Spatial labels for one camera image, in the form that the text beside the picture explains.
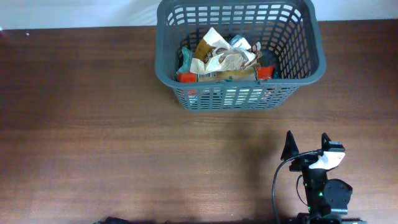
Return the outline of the blue rectangular carton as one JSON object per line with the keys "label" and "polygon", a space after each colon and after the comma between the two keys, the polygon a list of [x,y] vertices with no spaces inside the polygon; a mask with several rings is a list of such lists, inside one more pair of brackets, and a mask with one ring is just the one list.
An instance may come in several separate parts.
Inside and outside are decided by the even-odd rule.
{"label": "blue rectangular carton", "polygon": [[229,39],[228,43],[230,46],[233,48],[240,48],[244,50],[249,50],[251,49],[250,43],[241,35],[236,35]]}

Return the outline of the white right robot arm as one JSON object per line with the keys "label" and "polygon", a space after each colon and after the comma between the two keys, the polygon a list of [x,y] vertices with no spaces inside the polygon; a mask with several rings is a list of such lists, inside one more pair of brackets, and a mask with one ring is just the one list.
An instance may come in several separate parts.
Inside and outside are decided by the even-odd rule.
{"label": "white right robot arm", "polygon": [[321,148],[300,153],[291,131],[287,132],[285,146],[277,170],[290,162],[289,171],[300,172],[303,181],[307,213],[299,213],[291,223],[363,223],[357,218],[344,219],[353,188],[340,179],[329,179],[327,172],[338,167],[345,157],[345,148],[332,141],[327,133],[321,137]]}

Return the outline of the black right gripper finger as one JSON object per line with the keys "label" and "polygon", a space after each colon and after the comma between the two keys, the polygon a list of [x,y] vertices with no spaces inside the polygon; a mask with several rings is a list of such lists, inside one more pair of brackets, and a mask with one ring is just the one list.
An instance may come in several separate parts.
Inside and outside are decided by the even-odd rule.
{"label": "black right gripper finger", "polygon": [[321,140],[323,151],[328,151],[331,148],[330,141],[331,141],[331,139],[328,137],[327,133],[323,133],[322,140]]}
{"label": "black right gripper finger", "polygon": [[294,136],[291,131],[287,131],[287,135],[286,135],[286,139],[285,139],[285,146],[282,151],[282,155],[281,155],[280,159],[282,161],[286,161],[287,159],[290,159],[298,154],[299,154],[299,149],[295,142]]}

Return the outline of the mint green snack wrapper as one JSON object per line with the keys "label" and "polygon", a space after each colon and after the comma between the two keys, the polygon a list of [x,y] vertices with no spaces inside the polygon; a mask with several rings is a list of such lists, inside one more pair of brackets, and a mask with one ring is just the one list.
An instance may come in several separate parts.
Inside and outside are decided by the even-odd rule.
{"label": "mint green snack wrapper", "polygon": [[190,72],[190,67],[192,64],[194,52],[192,52],[190,49],[186,47],[182,47],[182,55],[183,55],[182,66],[176,71],[176,74]]}

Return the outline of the beige Pantree snack bag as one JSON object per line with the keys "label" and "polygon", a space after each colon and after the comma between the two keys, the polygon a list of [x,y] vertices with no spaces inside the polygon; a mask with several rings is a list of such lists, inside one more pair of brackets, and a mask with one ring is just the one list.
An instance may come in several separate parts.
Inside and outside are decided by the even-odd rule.
{"label": "beige Pantree snack bag", "polygon": [[261,53],[261,43],[255,43],[249,50],[246,52],[247,62],[245,63],[245,67],[253,67],[257,64],[257,60],[262,57]]}

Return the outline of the orange biscuit packet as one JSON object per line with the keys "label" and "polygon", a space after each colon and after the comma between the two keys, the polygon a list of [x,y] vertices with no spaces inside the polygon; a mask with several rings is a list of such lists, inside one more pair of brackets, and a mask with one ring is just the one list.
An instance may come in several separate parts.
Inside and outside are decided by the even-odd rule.
{"label": "orange biscuit packet", "polygon": [[269,80],[275,72],[275,66],[252,67],[247,70],[233,70],[223,72],[211,72],[204,75],[196,73],[178,73],[177,81],[181,83],[194,82],[221,82],[221,81],[258,81]]}

